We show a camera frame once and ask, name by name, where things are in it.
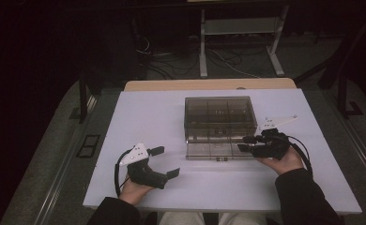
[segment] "white plastic bracket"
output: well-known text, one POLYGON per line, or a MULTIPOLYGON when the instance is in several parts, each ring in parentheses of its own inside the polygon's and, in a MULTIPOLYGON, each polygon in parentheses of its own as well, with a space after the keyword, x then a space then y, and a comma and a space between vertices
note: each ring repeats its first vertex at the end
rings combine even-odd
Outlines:
POLYGON ((285 117, 266 118, 265 123, 261 127, 259 127, 259 129, 265 130, 265 129, 277 128, 281 125, 287 124, 287 123, 292 122, 296 119, 298 119, 297 115, 285 116, 285 117))
POLYGON ((134 145, 132 150, 130 150, 130 152, 122 158, 121 162, 119 163, 119 166, 129 165, 133 162, 137 162, 145 158, 148 158, 147 149, 145 148, 145 145, 142 142, 139 142, 136 145, 134 145))

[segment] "black sleeve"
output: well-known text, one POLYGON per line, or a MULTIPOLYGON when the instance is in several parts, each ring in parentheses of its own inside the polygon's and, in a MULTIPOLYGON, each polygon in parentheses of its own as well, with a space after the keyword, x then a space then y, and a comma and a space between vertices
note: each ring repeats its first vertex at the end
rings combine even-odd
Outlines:
POLYGON ((343 222, 305 169, 280 175, 276 180, 282 220, 286 225, 341 225, 343 222))
POLYGON ((140 213, 129 203, 106 197, 87 224, 140 225, 140 213))

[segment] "person's leg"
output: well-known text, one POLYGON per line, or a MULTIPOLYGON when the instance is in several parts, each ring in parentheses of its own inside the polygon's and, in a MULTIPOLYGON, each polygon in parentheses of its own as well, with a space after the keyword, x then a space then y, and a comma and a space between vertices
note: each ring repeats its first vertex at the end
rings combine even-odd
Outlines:
POLYGON ((165 212, 160 225, 205 225, 203 213, 165 212))
POLYGON ((267 225, 266 215, 260 213, 220 213, 219 225, 267 225))

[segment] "floor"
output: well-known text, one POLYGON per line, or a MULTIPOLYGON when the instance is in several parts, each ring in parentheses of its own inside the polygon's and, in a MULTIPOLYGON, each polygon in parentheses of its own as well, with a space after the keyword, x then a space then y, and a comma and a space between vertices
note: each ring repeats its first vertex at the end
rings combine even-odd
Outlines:
MULTIPOLYGON (((330 57, 340 44, 339 39, 315 36, 282 37, 277 55, 286 77, 296 78, 330 57)), ((189 37, 185 46, 171 52, 162 46, 138 50, 147 55, 144 61, 148 80, 200 79, 198 38, 189 37)), ((273 78, 274 70, 267 54, 270 36, 209 37, 206 53, 209 79, 273 78)), ((320 71, 299 83, 322 129, 330 149, 352 188, 363 213, 345 216, 347 225, 366 224, 366 97, 352 82, 348 99, 356 101, 363 115, 345 120, 336 110, 336 87, 323 91, 317 86, 320 71)), ((89 114, 79 124, 75 114, 79 108, 78 84, 66 93, 55 112, 34 159, 4 215, 2 224, 85 224, 93 210, 82 206, 102 141, 118 94, 123 87, 103 90, 91 97, 89 114), (75 157, 86 135, 100 135, 92 158, 75 157)))

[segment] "person's left hand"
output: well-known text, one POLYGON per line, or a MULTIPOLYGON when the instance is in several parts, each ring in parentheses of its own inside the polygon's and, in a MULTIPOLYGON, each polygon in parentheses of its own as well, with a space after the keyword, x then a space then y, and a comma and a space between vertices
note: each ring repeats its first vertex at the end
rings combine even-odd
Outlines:
POLYGON ((142 198, 152 189, 154 189, 154 187, 138 185, 129 179, 124 184, 121 194, 119 195, 119 199, 126 203, 135 205, 139 203, 142 198))

